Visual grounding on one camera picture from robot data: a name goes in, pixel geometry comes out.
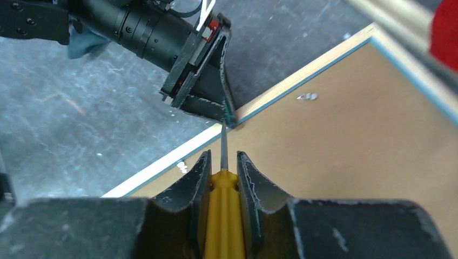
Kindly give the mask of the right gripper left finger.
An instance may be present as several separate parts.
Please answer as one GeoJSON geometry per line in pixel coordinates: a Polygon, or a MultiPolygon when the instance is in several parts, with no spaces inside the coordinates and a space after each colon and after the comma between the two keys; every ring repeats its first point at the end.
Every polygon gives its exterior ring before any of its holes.
{"type": "Polygon", "coordinates": [[[1,258],[203,258],[211,152],[152,198],[50,198],[1,216],[1,258]]]}

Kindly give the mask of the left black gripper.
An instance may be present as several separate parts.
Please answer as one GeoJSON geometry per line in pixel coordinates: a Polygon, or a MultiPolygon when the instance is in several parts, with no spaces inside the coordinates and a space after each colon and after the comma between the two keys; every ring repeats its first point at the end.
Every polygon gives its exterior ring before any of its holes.
{"type": "Polygon", "coordinates": [[[163,100],[188,114],[237,125],[226,75],[231,22],[210,13],[195,25],[169,1],[71,1],[70,15],[82,26],[168,72],[163,100]]]}

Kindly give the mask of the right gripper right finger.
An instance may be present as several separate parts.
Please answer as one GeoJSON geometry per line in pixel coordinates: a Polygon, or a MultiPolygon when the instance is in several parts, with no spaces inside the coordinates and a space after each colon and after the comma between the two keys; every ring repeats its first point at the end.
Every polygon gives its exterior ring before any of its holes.
{"type": "Polygon", "coordinates": [[[299,199],[242,151],[237,174],[248,258],[451,258],[431,217],[414,202],[299,199]]]}

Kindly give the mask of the yellow handled screwdriver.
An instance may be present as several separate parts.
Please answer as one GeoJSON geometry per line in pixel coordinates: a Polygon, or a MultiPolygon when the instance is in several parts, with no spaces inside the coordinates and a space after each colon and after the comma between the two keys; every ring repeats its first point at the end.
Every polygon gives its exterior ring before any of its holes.
{"type": "Polygon", "coordinates": [[[238,176],[228,167],[227,127],[220,136],[220,170],[211,176],[204,258],[245,258],[238,176]]]}

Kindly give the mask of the blue picture frame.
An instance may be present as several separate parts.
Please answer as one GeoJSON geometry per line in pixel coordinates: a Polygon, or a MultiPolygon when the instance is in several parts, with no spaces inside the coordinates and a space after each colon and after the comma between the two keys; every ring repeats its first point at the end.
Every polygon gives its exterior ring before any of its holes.
{"type": "Polygon", "coordinates": [[[457,258],[457,96],[372,24],[238,111],[237,153],[299,199],[407,200],[457,258]]]}

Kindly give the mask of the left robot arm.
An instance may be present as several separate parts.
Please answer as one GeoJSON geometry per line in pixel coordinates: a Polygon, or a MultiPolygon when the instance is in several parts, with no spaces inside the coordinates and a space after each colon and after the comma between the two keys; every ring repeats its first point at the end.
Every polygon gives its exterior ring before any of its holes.
{"type": "Polygon", "coordinates": [[[238,124],[225,55],[231,22],[201,1],[179,12],[170,1],[1,1],[1,36],[69,45],[69,28],[93,31],[167,72],[163,101],[195,116],[238,124]]]}

